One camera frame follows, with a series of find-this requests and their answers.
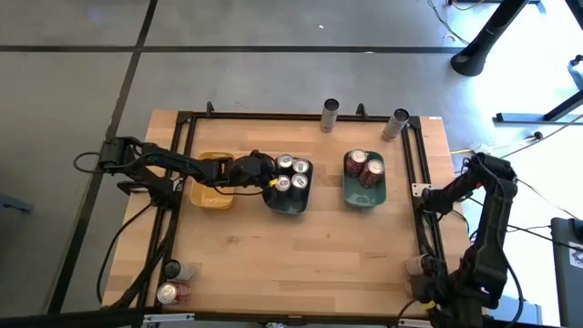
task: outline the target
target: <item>metal cylinder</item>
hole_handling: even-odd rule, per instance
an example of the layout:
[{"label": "metal cylinder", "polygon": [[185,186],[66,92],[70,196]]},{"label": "metal cylinder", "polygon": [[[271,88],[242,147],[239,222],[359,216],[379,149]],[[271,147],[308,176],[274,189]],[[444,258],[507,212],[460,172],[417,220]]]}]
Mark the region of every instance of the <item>metal cylinder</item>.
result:
[{"label": "metal cylinder", "polygon": [[294,200],[301,200],[302,194],[308,187],[308,177],[304,174],[296,173],[291,177],[291,197]]},{"label": "metal cylinder", "polygon": [[183,282],[164,282],[156,293],[158,301],[164,305],[186,302],[190,296],[190,289]]},{"label": "metal cylinder", "polygon": [[322,132],[332,132],[334,125],[336,125],[336,117],[338,117],[339,106],[340,104],[336,99],[330,98],[324,101],[322,118],[320,120],[320,130]]},{"label": "metal cylinder", "polygon": [[310,164],[305,159],[296,159],[293,162],[293,171],[296,173],[305,173],[310,168]]},{"label": "metal cylinder", "polygon": [[427,254],[415,256],[404,262],[404,272],[409,276],[424,274]]},{"label": "metal cylinder", "polygon": [[384,174],[384,164],[378,159],[369,160],[358,176],[358,183],[363,188],[371,188]]},{"label": "metal cylinder", "polygon": [[407,124],[408,120],[409,112],[402,108],[397,109],[384,126],[383,140],[390,141],[396,138],[399,135],[399,133],[401,133],[401,129],[404,127],[405,124]]},{"label": "metal cylinder", "polygon": [[164,264],[162,274],[169,281],[187,282],[194,275],[194,271],[181,261],[170,260]]},{"label": "metal cylinder", "polygon": [[275,189],[278,192],[285,193],[287,190],[290,189],[291,184],[292,183],[290,181],[290,178],[288,178],[288,176],[280,175],[277,178],[277,184],[275,185]]},{"label": "metal cylinder", "polygon": [[293,157],[288,154],[281,154],[277,158],[277,167],[281,174],[292,173]]},{"label": "metal cylinder", "polygon": [[358,178],[366,165],[368,154],[362,149],[353,149],[348,154],[348,158],[344,163],[346,168],[346,175],[350,178]]}]

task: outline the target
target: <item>metal stand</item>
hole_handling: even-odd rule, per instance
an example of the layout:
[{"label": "metal stand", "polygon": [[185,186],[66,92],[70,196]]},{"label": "metal stand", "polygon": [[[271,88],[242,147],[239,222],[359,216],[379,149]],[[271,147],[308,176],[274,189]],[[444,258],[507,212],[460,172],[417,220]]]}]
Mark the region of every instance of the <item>metal stand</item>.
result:
[{"label": "metal stand", "polygon": [[[513,124],[567,124],[578,116],[567,114],[581,105],[583,105],[583,90],[580,90],[569,99],[563,101],[546,114],[497,113],[494,122]],[[583,122],[575,122],[573,124],[583,125]]]},{"label": "metal stand", "polygon": [[504,0],[486,22],[474,41],[452,57],[452,68],[459,74],[475,77],[482,73],[490,49],[510,26],[529,0]]}]

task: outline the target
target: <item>yellow bowl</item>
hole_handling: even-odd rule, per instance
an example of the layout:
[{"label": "yellow bowl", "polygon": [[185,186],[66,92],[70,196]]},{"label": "yellow bowl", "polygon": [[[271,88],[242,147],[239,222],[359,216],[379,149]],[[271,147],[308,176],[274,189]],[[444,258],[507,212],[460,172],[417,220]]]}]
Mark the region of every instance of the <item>yellow bowl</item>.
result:
[{"label": "yellow bowl", "polygon": [[[204,152],[200,154],[199,159],[218,159],[225,157],[235,159],[235,156],[230,153],[215,151]],[[234,187],[220,188],[220,191],[224,193],[232,193],[234,190]],[[190,201],[201,208],[226,210],[233,203],[233,195],[221,195],[215,189],[206,187],[197,181],[194,181],[194,183],[192,183],[192,189],[190,190]]]}]

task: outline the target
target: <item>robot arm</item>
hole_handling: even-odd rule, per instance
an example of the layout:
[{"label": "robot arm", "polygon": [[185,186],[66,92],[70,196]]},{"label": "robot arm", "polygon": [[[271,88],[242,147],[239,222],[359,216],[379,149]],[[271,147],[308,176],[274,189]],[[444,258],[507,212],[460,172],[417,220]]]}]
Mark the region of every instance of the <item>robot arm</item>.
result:
[{"label": "robot arm", "polygon": [[467,171],[443,189],[425,189],[419,203],[420,210],[446,214],[472,190],[482,186],[486,190],[476,242],[465,251],[459,268],[451,274],[442,269],[412,279],[414,297],[439,304],[440,315],[448,319],[440,326],[446,327],[482,327],[482,307],[498,306],[507,271],[502,245],[517,194],[517,175],[508,161],[478,153],[465,165]]},{"label": "robot arm", "polygon": [[148,166],[186,174],[208,187],[257,186],[267,190],[270,181],[277,176],[273,158],[257,150],[235,160],[192,159],[132,137],[107,140],[98,166],[106,173],[123,173],[130,177],[133,181],[118,183],[120,189],[129,194],[145,188],[161,207],[169,207],[174,200],[173,181],[157,176]]}]

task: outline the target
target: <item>green bowl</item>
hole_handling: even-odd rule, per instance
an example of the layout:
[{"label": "green bowl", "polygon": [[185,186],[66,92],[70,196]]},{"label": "green bowl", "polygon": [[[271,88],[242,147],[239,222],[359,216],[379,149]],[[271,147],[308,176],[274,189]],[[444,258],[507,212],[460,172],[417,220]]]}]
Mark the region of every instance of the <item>green bowl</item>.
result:
[{"label": "green bowl", "polygon": [[[384,159],[381,154],[374,151],[367,151],[368,159],[379,159],[384,165]],[[346,160],[348,159],[347,152],[343,159],[343,196],[346,205],[359,209],[370,209],[377,205],[381,205],[386,200],[386,183],[385,174],[369,189],[364,188],[358,183],[358,178],[351,178],[346,175]]]}]

